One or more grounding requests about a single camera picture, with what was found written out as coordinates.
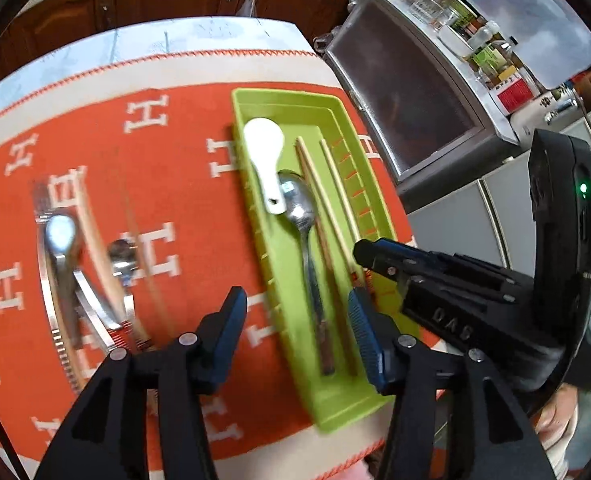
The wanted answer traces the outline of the person's right hand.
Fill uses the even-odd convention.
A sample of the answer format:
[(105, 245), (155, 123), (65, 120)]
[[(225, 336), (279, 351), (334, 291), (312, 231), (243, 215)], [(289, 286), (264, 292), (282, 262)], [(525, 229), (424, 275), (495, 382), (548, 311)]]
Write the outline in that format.
[(558, 479), (568, 470), (565, 458), (579, 417), (579, 392), (568, 384), (561, 385), (534, 419), (534, 429)]

